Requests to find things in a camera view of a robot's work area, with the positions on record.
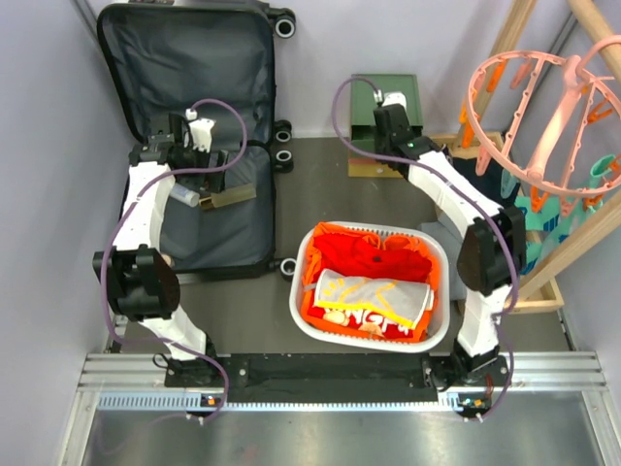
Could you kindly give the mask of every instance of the gray suitcase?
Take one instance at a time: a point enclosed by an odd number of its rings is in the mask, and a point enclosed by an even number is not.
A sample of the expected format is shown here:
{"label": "gray suitcase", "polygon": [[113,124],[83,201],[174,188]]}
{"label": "gray suitcase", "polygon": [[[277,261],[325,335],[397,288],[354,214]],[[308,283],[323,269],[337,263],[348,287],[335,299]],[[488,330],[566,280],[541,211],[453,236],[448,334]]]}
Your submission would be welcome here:
{"label": "gray suitcase", "polygon": [[[202,98],[223,100],[244,118],[249,147],[226,171],[224,185],[252,183],[256,198],[203,211],[174,199],[166,206],[160,250],[178,273],[206,280],[257,277],[275,263],[274,172],[286,172],[270,153],[277,133],[290,137],[287,121],[275,122],[274,35],[290,37],[295,16],[255,1],[182,4],[139,1],[112,4],[97,21],[127,124],[140,144],[151,119],[185,109]],[[199,117],[216,120],[212,153],[239,150],[239,123],[225,109],[202,106]]]}

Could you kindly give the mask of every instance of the white plastic basket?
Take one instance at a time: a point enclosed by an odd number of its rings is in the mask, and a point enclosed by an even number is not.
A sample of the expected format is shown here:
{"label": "white plastic basket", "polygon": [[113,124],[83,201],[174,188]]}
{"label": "white plastic basket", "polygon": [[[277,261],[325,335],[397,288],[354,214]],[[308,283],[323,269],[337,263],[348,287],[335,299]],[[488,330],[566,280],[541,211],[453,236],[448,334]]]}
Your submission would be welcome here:
{"label": "white plastic basket", "polygon": [[351,347],[367,348],[369,350],[385,350],[394,352],[425,352],[435,347],[446,335],[448,323],[450,319],[450,306],[448,298],[448,259],[446,253],[440,244],[431,236],[417,230],[408,230],[406,228],[395,228],[391,226],[370,225],[367,223],[351,223],[346,221],[334,221],[340,226],[351,228],[354,230],[372,231],[379,235],[383,240],[390,235],[400,234],[419,238],[425,242],[431,254],[433,254],[441,265],[440,287],[438,289],[439,303],[431,318],[429,327],[427,328],[427,339],[419,343],[401,343],[382,340],[373,340],[360,337],[351,337],[348,335],[340,335],[336,333],[324,332],[309,323],[306,323],[300,314],[302,307],[302,298],[304,294],[302,285],[302,272],[306,267],[306,250],[311,240],[312,231],[305,236],[298,250],[297,264],[293,275],[293,283],[291,285],[291,294],[289,295],[289,310],[295,323],[300,329],[316,340],[324,342],[338,343],[340,345],[349,345]]}

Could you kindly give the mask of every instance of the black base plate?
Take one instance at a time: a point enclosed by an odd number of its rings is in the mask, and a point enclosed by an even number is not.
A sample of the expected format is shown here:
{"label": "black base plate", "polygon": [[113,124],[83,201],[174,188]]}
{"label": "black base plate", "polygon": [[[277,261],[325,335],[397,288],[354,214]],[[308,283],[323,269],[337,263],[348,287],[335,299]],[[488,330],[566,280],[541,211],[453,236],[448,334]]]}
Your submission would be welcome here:
{"label": "black base plate", "polygon": [[[218,361],[230,378],[229,402],[404,403],[437,401],[426,369],[438,370],[450,358],[399,353],[238,353],[220,356]],[[506,365],[499,358],[484,374],[489,372],[495,385],[502,384],[502,367]],[[182,386],[181,378],[169,374],[165,385]],[[213,374],[193,375],[192,380],[201,382],[185,386],[223,386],[222,378]],[[469,381],[468,386],[485,387],[485,378]]]}

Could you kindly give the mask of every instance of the white wall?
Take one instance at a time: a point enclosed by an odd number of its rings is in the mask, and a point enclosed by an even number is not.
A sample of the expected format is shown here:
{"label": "white wall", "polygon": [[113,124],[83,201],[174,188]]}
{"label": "white wall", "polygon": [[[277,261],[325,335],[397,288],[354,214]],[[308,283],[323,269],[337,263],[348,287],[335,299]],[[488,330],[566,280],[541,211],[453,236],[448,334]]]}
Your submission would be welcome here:
{"label": "white wall", "polygon": [[[619,15],[621,2],[600,0],[597,3],[613,29],[621,32],[621,15]],[[582,55],[592,45],[584,31],[577,27],[561,54]],[[588,69],[596,75],[610,75],[598,56]],[[533,152],[545,124],[557,105],[560,95],[559,83],[559,73],[549,75],[534,105],[526,114],[522,128],[518,131],[516,145],[525,160]],[[610,87],[617,95],[621,95],[618,85],[613,84]],[[597,159],[620,151],[620,124],[618,118],[610,117],[587,126],[582,139],[582,149],[576,161],[574,177],[578,181],[584,179]],[[560,177],[563,160],[571,142],[572,134],[565,134],[552,154],[553,159],[546,172],[547,178]],[[566,302],[565,312],[576,330],[574,337],[582,348],[598,352],[618,408],[621,408],[621,363],[618,357],[621,350],[619,346],[621,286],[618,272],[621,264],[620,241],[621,230],[616,230],[557,278]]]}
{"label": "white wall", "polygon": [[[108,0],[89,0],[99,12]],[[487,58],[511,0],[274,0],[292,9],[296,35],[277,43],[277,115],[293,122],[296,137],[334,136],[330,106],[352,73],[418,75],[425,129],[455,131],[466,86]],[[565,0],[541,0],[519,43],[548,50],[565,21]],[[506,94],[485,122],[505,129]],[[347,128],[348,93],[339,121]]]}
{"label": "white wall", "polygon": [[0,456],[51,464],[104,325],[92,253],[118,216],[131,141],[67,0],[3,5]]}

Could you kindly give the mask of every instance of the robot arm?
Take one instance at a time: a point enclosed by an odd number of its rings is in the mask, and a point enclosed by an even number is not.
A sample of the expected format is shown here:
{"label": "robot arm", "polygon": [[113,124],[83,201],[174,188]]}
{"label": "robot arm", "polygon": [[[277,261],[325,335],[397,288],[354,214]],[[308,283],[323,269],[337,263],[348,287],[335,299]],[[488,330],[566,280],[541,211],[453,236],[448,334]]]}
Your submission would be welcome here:
{"label": "robot arm", "polygon": [[[180,116],[158,117],[146,146],[139,145],[130,153],[129,188],[123,213],[138,197],[141,189],[155,177],[171,171],[171,164],[199,165],[197,157],[209,155],[213,121],[188,112],[189,136],[182,134]],[[184,141],[188,138],[193,144]],[[213,352],[208,337],[189,319],[180,304],[180,284],[170,261],[159,253],[164,210],[175,186],[175,177],[159,181],[142,197],[114,240],[108,264],[108,298],[115,314],[127,316],[151,330],[166,344],[173,359],[195,357],[173,343],[202,354]],[[99,274],[102,252],[93,259]]]}
{"label": "robot arm", "polygon": [[[458,195],[452,186],[474,200],[496,223],[511,250],[517,270],[521,269],[526,260],[524,217],[519,209],[503,209],[478,192],[453,168],[441,148],[429,138],[414,138],[403,100],[394,96],[386,98],[383,105],[374,110],[376,152],[415,160],[416,165],[388,165],[431,197],[455,223],[464,240],[457,270],[467,287],[466,309],[452,358],[458,372],[466,377],[498,357],[498,335],[492,316],[503,309],[510,291],[510,274],[491,227],[481,218],[479,211]],[[440,173],[442,179],[434,172]]]}

